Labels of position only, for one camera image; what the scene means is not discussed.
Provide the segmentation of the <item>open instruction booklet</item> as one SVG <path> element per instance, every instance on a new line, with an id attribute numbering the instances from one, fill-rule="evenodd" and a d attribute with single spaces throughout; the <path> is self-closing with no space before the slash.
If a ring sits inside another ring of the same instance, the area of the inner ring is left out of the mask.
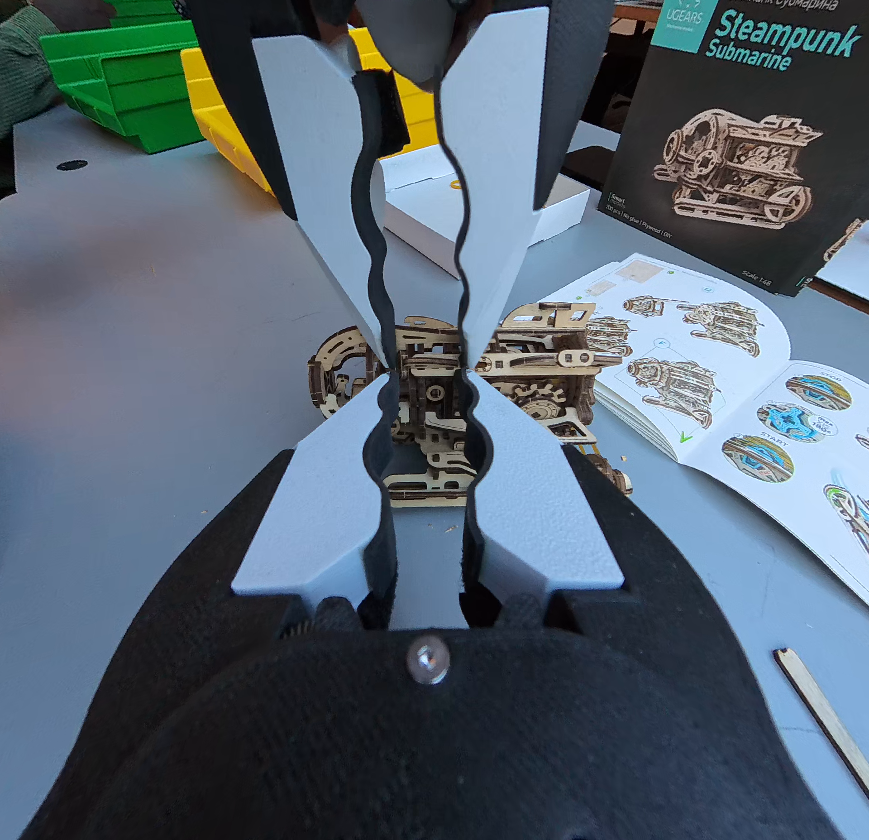
<path id="1" fill-rule="evenodd" d="M 868 601 L 868 387 L 792 361 L 776 314 L 740 288 L 634 254 L 545 302 L 595 302 L 589 341 L 623 356 L 598 399 L 683 465 L 793 533 Z"/>

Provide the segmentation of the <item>yellow plastic bin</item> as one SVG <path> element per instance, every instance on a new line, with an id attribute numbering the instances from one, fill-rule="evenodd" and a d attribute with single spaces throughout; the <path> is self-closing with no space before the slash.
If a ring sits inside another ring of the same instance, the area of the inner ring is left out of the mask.
<path id="1" fill-rule="evenodd" d="M 191 109 L 202 136 L 237 170 L 271 192 L 266 177 L 223 104 L 201 50 L 182 50 L 180 56 Z M 409 142 L 401 153 L 437 144 L 434 96 L 401 75 L 396 75 L 396 84 L 409 135 Z"/>

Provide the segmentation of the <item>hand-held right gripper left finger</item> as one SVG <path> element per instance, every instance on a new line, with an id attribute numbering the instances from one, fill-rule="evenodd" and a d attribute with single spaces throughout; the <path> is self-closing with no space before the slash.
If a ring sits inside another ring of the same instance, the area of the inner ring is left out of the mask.
<path id="1" fill-rule="evenodd" d="M 342 596 L 366 628 L 388 627 L 396 536 L 382 476 L 398 411 L 399 374 L 391 371 L 297 445 L 234 576 L 234 593 L 295 594 L 310 612 Z"/>

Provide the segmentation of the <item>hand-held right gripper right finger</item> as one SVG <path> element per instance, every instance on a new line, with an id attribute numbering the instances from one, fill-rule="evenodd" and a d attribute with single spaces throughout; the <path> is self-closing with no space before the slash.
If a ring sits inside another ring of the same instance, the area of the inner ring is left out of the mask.
<path id="1" fill-rule="evenodd" d="M 601 474 L 473 371 L 462 372 L 468 490 L 462 612 L 490 626 L 514 595 L 544 610 L 559 590 L 618 589 L 624 575 L 572 465 Z"/>

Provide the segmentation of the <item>wooden submarine model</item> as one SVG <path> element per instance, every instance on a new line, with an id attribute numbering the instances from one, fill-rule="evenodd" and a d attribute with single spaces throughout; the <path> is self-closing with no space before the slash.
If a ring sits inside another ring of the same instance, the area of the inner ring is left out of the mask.
<path id="1" fill-rule="evenodd" d="M 633 486 L 600 454 L 589 430 L 594 381 L 632 350 L 627 323 L 592 320 L 592 302 L 537 302 L 510 313 L 496 329 L 476 371 L 560 443 L 576 446 L 625 495 Z M 394 474 L 394 507 L 461 506 L 475 470 L 465 453 L 466 423 L 454 381 L 458 329 L 430 317 L 396 327 L 399 415 L 393 440 L 416 444 L 427 460 L 420 474 Z M 333 334 L 308 363 L 312 402 L 329 418 L 386 369 L 356 327 Z"/>

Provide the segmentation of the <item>green plastic bin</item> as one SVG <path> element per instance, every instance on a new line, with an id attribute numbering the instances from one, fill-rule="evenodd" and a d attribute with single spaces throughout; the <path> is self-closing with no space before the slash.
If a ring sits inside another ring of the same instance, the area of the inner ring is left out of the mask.
<path id="1" fill-rule="evenodd" d="M 182 20 L 176 0 L 104 0 L 115 8 L 111 27 L 130 27 Z"/>
<path id="2" fill-rule="evenodd" d="M 147 153 L 200 142 L 180 50 L 190 21 L 57 33 L 40 38 L 69 107 Z"/>

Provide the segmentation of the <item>white cardboard tray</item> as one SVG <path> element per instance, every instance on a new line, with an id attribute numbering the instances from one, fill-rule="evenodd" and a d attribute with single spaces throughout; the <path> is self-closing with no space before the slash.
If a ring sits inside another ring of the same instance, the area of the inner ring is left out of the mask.
<path id="1" fill-rule="evenodd" d="M 386 188 L 385 227 L 408 245 L 459 278 L 454 243 L 463 217 L 461 190 L 449 183 L 457 178 L 438 144 L 381 160 Z M 576 226 L 589 198 L 589 188 L 559 174 L 537 218 L 529 245 Z"/>

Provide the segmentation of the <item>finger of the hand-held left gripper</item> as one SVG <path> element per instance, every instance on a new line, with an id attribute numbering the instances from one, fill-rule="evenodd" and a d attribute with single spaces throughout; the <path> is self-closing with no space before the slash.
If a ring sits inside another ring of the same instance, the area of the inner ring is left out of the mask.
<path id="1" fill-rule="evenodd" d="M 474 368 L 537 225 L 535 180 L 549 31 L 546 6 L 479 25 L 440 85 L 440 142 L 462 182 L 457 237 L 463 365 Z"/>
<path id="2" fill-rule="evenodd" d="M 296 220 L 376 356 L 396 367 L 396 321 L 383 270 L 385 188 L 378 79 L 352 37 L 253 43 Z"/>

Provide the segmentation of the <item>black model kit box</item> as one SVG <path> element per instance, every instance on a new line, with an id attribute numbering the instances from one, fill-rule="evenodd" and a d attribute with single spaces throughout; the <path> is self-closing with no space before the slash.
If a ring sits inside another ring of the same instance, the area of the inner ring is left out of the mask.
<path id="1" fill-rule="evenodd" d="M 793 296 L 867 218 L 868 0 L 665 0 L 599 210 Z"/>

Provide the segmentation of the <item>flat wooden stick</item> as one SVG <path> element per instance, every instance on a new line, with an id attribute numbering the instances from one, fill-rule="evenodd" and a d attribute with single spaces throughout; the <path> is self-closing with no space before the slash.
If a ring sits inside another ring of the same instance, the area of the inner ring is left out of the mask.
<path id="1" fill-rule="evenodd" d="M 803 703 L 806 704 L 816 723 L 850 770 L 861 790 L 868 795 L 867 758 L 832 708 L 819 683 L 795 650 L 791 648 L 777 649 L 773 651 L 773 656 L 781 671 L 788 678 Z"/>

